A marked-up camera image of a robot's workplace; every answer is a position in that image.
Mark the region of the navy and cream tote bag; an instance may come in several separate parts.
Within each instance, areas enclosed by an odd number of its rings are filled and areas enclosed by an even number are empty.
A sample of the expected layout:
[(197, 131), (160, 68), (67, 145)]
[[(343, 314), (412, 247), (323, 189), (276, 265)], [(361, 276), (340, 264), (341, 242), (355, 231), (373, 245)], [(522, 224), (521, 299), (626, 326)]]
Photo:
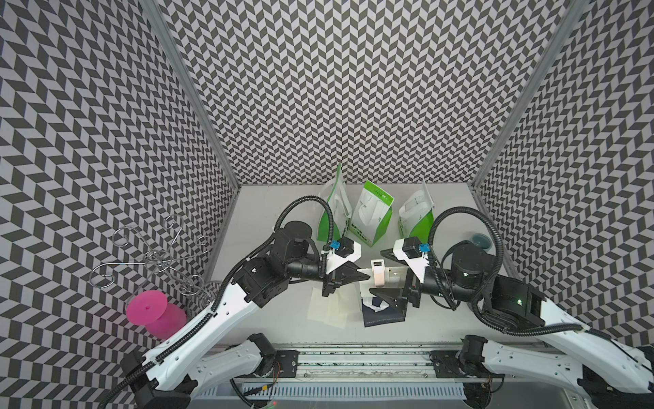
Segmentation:
[(394, 312), (387, 303), (373, 295), (370, 298), (362, 298), (359, 292), (359, 306), (365, 328), (405, 321), (405, 317)]

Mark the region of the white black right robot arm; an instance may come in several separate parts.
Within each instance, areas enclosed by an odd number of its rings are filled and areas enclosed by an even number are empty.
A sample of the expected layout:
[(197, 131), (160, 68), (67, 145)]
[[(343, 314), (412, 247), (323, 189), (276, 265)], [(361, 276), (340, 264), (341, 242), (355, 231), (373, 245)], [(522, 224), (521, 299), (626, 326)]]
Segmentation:
[[(467, 214), (486, 226), (495, 254), (470, 240), (453, 245), (443, 257), (433, 249), (446, 218)], [(430, 361), (440, 378), (478, 378), (487, 382), (512, 375), (575, 391), (596, 408), (653, 406), (653, 349), (630, 348), (569, 315), (534, 286), (500, 273), (505, 248), (492, 220), (477, 209), (456, 206), (435, 218), (425, 240), (397, 240), (381, 252), (407, 267), (401, 288), (374, 288), (371, 294), (404, 313), (422, 298), (443, 298), (454, 311), (466, 303), (486, 327), (509, 337), (527, 337), (555, 348), (553, 354), (528, 351), (466, 335), (458, 351), (437, 352)]]

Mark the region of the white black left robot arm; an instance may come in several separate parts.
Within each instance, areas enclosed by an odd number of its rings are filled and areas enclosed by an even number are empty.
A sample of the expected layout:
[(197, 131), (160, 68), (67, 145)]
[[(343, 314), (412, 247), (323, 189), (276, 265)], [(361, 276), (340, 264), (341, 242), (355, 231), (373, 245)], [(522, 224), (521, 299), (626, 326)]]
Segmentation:
[[(327, 237), (318, 248), (305, 222), (286, 217), (306, 202), (319, 204), (328, 217)], [(328, 298), (343, 286), (366, 281), (359, 270), (360, 243), (334, 237), (335, 221), (329, 203), (316, 195), (302, 196), (284, 208), (272, 233), (237, 262), (221, 281), (213, 301), (184, 327), (146, 354), (131, 353), (122, 361), (124, 379), (100, 401), (101, 408), (130, 388), (139, 408), (186, 408), (204, 387), (232, 381), (241, 375), (266, 372), (276, 351), (260, 334), (211, 357), (204, 356), (241, 320), (263, 309), (293, 284), (315, 281)]]

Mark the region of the pink stapler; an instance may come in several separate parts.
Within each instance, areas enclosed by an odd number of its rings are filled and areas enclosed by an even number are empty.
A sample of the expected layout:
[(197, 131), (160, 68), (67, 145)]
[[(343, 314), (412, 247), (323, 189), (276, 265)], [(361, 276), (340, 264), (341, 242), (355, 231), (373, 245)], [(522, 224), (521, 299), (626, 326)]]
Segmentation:
[(371, 260), (372, 277), (375, 287), (383, 287), (386, 283), (386, 265), (383, 259)]

